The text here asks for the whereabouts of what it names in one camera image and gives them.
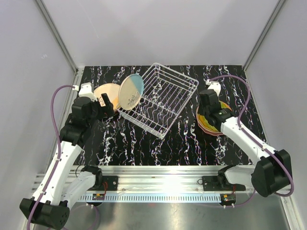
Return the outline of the white wire dish rack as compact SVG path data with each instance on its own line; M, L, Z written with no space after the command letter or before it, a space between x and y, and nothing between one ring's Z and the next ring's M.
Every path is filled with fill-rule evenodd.
M132 98L135 107L123 106L119 114L145 131L163 139L186 108L199 85L198 80L159 63L153 63L142 75L144 89Z

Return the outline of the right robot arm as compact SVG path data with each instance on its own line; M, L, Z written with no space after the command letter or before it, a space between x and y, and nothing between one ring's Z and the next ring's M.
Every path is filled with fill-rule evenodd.
M279 190L290 187L290 196L294 191L290 154L285 150L277 151L267 145L246 126L228 108L222 108L217 93L213 89L200 92L198 114L209 125L230 138L255 164L254 169L241 166L227 166L218 172L217 184L222 190L233 185L252 186L259 195L268 197Z

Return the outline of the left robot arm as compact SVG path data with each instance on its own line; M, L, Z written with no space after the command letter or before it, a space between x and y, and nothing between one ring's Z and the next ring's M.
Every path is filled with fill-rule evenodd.
M106 93L98 99L78 97L71 113L58 135L58 147L43 181L31 198L24 198L20 210L27 218L27 229L31 224L51 229L62 229L77 200L89 189L107 188L102 171L97 166L86 165L77 178L65 188L65 182L76 158L80 155L96 121L114 115L113 104Z

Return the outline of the blue cream branch plate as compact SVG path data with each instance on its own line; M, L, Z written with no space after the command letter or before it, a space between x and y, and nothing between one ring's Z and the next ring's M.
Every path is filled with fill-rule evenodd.
M124 79L118 92L118 102L123 110L132 110L141 100L144 81L139 74L131 74Z

